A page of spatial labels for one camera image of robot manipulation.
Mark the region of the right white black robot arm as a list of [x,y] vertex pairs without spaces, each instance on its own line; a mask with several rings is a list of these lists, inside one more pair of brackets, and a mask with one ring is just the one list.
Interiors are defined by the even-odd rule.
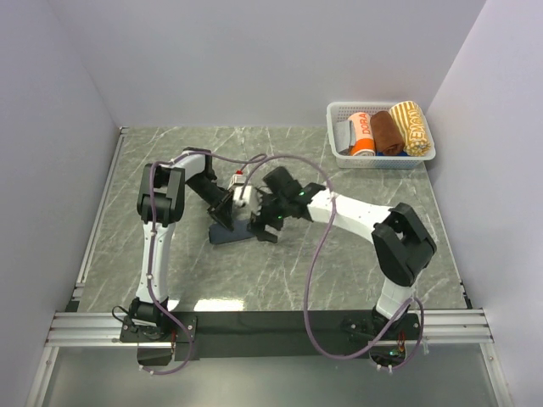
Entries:
[[379,206],[349,198],[317,183],[302,186],[282,166],[264,177],[261,191],[248,182],[234,188],[234,203],[251,212],[248,230],[258,240],[275,243],[283,220],[292,217],[332,225],[372,243],[383,288],[375,305],[374,331],[392,338],[403,327],[397,310],[414,293],[419,274],[428,267],[437,246],[415,210],[406,203]]

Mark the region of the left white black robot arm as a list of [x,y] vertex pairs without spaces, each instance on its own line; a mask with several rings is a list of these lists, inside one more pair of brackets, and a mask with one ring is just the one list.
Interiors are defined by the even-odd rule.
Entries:
[[129,316],[141,321],[149,339],[159,341],[169,334],[171,320],[167,273],[171,240],[185,209],[185,189],[191,188],[209,205],[208,214],[226,231],[234,230],[232,192],[216,185],[213,153],[187,148],[169,162],[147,164],[137,198],[137,213],[143,222],[143,262],[137,293]]

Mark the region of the dark blue towel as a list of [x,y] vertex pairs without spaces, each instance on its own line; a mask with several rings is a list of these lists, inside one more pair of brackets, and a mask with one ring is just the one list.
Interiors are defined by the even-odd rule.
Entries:
[[253,238],[255,234],[248,229],[248,224],[248,220],[235,220],[232,231],[219,224],[211,225],[209,228],[210,244],[221,245]]

